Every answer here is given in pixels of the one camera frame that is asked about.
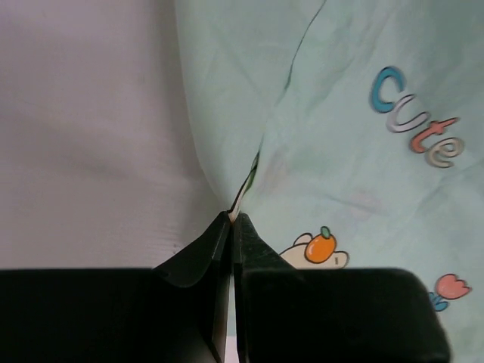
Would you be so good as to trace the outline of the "green cartoon placemat cloth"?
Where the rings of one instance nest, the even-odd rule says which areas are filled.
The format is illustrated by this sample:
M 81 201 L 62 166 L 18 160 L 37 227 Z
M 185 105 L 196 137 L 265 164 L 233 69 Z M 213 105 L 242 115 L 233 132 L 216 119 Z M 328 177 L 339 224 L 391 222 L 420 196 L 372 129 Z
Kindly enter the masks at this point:
M 483 3 L 177 1 L 203 171 L 300 268 L 397 267 L 483 360 Z

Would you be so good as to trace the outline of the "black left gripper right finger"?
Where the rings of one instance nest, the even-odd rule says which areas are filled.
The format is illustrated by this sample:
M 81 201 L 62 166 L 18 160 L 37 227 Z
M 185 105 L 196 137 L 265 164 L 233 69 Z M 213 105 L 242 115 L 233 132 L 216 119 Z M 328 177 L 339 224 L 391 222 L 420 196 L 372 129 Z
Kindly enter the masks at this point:
M 297 269 L 234 223 L 237 352 L 242 362 L 449 362 L 421 281 L 399 268 Z

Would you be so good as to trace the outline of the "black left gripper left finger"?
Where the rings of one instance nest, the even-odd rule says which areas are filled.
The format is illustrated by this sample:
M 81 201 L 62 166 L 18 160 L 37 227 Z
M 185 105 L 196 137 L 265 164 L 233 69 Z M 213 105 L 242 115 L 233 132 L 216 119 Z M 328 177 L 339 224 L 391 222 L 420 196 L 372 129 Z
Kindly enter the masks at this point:
M 1 273 L 3 362 L 221 362 L 231 222 L 155 268 Z

